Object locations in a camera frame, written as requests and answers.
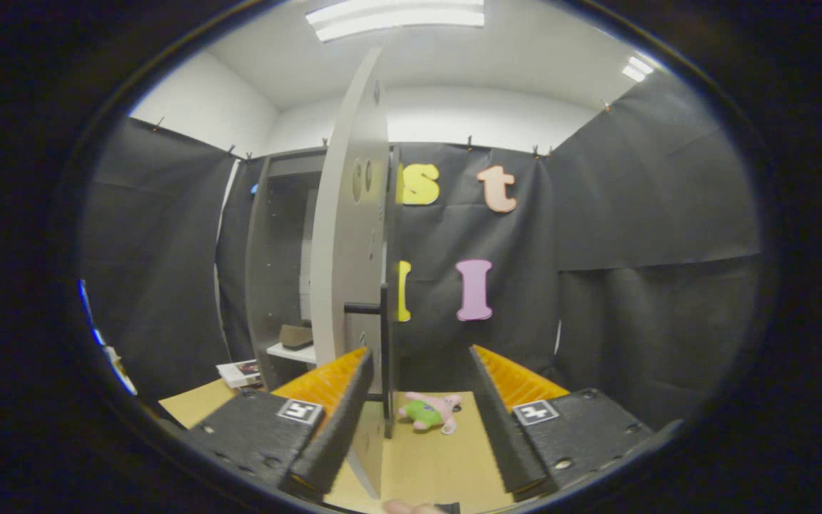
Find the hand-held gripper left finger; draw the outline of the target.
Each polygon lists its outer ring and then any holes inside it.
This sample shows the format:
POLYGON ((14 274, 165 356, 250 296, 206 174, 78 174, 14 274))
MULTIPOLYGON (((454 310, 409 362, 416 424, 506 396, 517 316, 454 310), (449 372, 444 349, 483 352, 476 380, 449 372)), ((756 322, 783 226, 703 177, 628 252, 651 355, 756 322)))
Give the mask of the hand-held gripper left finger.
POLYGON ((258 487, 322 500, 351 449, 374 370, 359 348, 274 393, 241 391, 187 430, 186 442, 258 487))

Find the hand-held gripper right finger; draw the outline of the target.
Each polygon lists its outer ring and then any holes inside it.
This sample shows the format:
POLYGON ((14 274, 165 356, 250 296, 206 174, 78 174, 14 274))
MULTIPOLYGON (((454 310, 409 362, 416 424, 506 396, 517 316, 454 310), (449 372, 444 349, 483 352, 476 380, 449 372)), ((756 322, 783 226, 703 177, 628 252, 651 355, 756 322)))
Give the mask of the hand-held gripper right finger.
POLYGON ((569 495, 660 449, 681 428, 653 430, 597 388, 571 393, 483 347, 470 387, 513 500, 569 495))

